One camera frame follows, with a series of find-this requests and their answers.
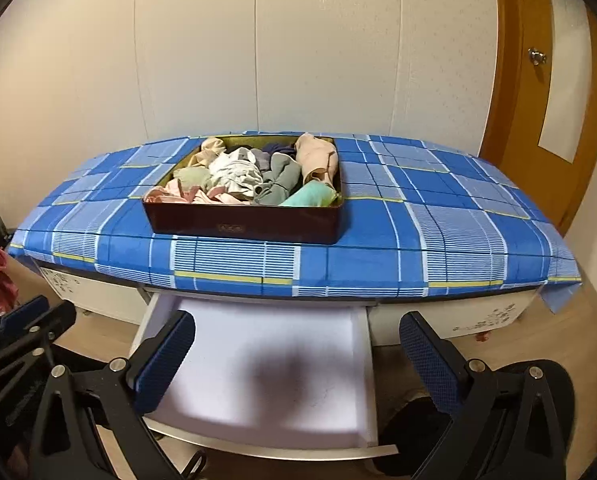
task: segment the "green cloth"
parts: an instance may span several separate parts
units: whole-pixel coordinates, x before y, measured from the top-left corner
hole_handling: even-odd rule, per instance
[[[181,181],[182,190],[185,192],[194,186],[200,186],[201,189],[206,190],[206,184],[210,176],[210,170],[205,166],[179,168],[174,171],[174,178]]]
[[[288,207],[327,207],[336,199],[336,191],[320,180],[310,180],[305,186],[279,204]]]
[[[285,153],[274,153],[270,171],[262,174],[262,184],[254,188],[254,203],[279,205],[290,196],[301,177],[301,165]]]

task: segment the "box of clothes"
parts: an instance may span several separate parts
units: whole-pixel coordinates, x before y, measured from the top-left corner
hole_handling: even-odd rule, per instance
[[[328,137],[208,137],[143,205],[155,233],[333,244],[338,167]]]

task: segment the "wooden door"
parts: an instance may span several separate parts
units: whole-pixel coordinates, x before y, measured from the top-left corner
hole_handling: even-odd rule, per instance
[[[597,157],[597,21],[588,12],[592,75],[572,162],[539,146],[552,69],[551,0],[499,0],[497,75],[480,155],[515,182],[565,234]],[[529,51],[546,62],[534,65]]]

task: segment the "blue gripper pad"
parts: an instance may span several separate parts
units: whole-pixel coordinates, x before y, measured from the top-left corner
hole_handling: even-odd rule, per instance
[[[136,349],[130,368],[138,370],[128,372],[128,383],[135,393],[137,413],[144,415],[157,408],[194,343],[195,333],[192,314],[178,310],[155,337],[144,340]]]
[[[4,337],[18,337],[38,316],[46,313],[50,304],[45,296],[37,296],[1,318],[0,334]]]
[[[439,338],[418,312],[401,318],[399,335],[434,405],[454,419],[463,406],[461,391],[468,378],[463,356],[454,345]]]

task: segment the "purple cloth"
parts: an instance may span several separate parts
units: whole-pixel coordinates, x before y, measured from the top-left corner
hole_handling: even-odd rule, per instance
[[[274,155],[274,153],[285,153],[286,155],[290,155],[292,158],[296,158],[296,148],[293,144],[281,144],[280,142],[269,142],[264,147],[262,147],[262,151],[265,153],[269,153],[270,156]]]

